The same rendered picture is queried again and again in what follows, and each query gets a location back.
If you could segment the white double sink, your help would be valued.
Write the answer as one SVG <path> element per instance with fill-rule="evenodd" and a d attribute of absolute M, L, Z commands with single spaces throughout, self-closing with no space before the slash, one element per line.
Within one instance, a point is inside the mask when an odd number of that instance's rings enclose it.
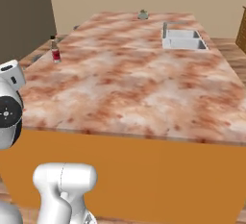
<path fill-rule="evenodd" d="M 162 32 L 162 47 L 166 49 L 208 50 L 196 30 L 166 29 Z"/>

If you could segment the brown wooden cabinet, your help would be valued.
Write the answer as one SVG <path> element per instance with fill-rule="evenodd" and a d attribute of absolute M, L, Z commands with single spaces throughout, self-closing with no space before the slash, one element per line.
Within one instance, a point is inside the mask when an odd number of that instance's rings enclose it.
<path fill-rule="evenodd" d="M 244 13 L 242 15 L 235 44 L 246 54 L 246 7 L 243 7 L 243 9 Z"/>

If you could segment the orange island cabinet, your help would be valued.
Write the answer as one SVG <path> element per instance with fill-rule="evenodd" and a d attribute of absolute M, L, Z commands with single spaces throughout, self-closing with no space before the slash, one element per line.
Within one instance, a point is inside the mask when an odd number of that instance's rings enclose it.
<path fill-rule="evenodd" d="M 86 204 L 97 216 L 234 224 L 246 200 L 246 147 L 25 130 L 0 150 L 0 176 L 15 203 L 38 207 L 32 178 L 45 162 L 96 168 Z"/>

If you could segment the red sauce bottle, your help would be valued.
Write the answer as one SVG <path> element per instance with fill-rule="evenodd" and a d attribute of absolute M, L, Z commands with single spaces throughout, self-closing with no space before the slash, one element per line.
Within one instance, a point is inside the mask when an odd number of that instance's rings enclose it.
<path fill-rule="evenodd" d="M 61 61 L 61 54 L 59 47 L 57 45 L 56 37 L 55 36 L 50 36 L 51 39 L 51 52 L 53 56 L 53 61 L 54 62 L 60 62 Z"/>

